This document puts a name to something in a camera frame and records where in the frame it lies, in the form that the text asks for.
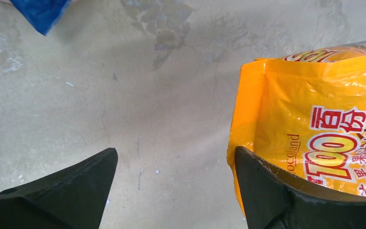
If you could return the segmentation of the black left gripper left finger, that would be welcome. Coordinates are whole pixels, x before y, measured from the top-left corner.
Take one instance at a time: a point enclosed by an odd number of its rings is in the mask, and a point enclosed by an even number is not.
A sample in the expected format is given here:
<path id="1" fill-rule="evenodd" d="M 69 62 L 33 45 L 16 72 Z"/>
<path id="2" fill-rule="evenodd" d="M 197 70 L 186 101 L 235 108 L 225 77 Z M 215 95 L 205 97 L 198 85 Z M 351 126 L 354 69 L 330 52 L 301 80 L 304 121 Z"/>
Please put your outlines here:
<path id="1" fill-rule="evenodd" d="M 0 192 L 0 229 L 97 229 L 118 154 L 107 148 L 73 166 Z"/>

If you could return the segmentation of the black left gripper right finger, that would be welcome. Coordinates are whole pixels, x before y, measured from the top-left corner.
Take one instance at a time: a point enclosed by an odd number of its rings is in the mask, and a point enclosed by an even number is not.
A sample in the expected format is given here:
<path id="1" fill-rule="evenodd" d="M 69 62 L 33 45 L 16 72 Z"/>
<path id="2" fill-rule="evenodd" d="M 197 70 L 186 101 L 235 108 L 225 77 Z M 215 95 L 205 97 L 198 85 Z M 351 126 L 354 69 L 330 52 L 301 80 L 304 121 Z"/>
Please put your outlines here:
<path id="1" fill-rule="evenodd" d="M 242 146 L 234 162 L 248 228 L 366 229 L 366 197 L 297 177 Z"/>

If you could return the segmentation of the orange candy bag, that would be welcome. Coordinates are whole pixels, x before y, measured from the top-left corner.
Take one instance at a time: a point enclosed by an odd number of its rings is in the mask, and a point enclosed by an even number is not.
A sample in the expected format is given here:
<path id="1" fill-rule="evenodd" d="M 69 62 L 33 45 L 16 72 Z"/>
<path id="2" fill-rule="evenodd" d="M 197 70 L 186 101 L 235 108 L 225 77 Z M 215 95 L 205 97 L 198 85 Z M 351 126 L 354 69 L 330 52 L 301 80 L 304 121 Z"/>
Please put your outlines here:
<path id="1" fill-rule="evenodd" d="M 237 146 L 366 197 L 366 41 L 244 64 L 227 150 L 234 176 Z"/>

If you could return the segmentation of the blue candy bag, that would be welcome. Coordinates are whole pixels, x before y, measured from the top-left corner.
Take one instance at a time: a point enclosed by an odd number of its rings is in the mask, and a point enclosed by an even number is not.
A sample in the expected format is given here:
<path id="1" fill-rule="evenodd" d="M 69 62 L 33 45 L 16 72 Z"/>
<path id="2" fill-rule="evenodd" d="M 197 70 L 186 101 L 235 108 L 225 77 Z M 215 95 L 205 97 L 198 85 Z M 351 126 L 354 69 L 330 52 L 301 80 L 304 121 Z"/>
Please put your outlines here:
<path id="1" fill-rule="evenodd" d="M 72 4 L 72 0 L 10 0 L 32 27 L 46 36 Z"/>

